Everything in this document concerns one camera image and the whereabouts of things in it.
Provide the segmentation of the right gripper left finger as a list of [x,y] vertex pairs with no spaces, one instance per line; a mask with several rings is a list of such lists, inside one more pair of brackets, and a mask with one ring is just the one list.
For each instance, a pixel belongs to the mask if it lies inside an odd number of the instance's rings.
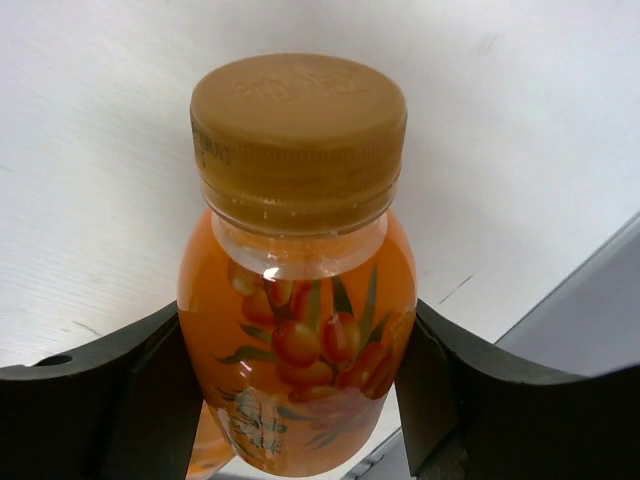
[[183,479],[202,407],[178,322],[159,311],[1,370],[4,479]]

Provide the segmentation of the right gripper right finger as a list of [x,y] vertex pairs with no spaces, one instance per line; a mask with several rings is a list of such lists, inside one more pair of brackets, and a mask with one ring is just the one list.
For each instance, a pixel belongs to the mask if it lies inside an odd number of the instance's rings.
[[639,369],[594,377],[508,353],[424,302],[396,376],[418,479],[636,479]]

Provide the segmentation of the orange plastic bottle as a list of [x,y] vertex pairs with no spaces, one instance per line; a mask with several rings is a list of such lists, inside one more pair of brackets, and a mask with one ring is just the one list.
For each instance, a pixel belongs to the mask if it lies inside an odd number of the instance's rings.
[[190,120],[207,210],[177,308],[204,399],[253,467],[325,473],[369,439],[415,321],[390,209],[405,98],[357,62],[267,54],[207,74]]

